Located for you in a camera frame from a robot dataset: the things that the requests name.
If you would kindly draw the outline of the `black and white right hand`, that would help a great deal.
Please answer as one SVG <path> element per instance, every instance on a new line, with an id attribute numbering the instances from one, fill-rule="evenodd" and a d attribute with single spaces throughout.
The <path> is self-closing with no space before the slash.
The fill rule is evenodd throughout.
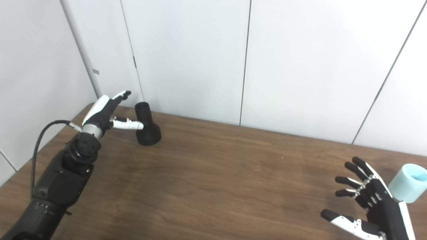
<path id="1" fill-rule="evenodd" d="M 345 163 L 358 180 L 337 176 L 335 182 L 350 189 L 335 192 L 350 197 L 366 211 L 366 220 L 339 214 L 329 209 L 320 216 L 338 228 L 362 240 L 414 240 L 415 234 L 406 202 L 396 201 L 382 177 L 364 160 L 354 156 Z"/>

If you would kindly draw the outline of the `black and white left hand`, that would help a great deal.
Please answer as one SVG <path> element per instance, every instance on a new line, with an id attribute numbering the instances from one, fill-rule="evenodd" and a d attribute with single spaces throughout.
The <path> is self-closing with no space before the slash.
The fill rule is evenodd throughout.
<path id="1" fill-rule="evenodd" d="M 107 95 L 99 97 L 84 117 L 81 131 L 83 133 L 93 135 L 93 137 L 100 140 L 107 130 L 113 128 L 142 130 L 144 128 L 144 124 L 142 122 L 113 115 L 119 104 L 122 101 L 127 100 L 130 94 L 131 91 L 121 91 L 113 98 L 110 98 Z"/>

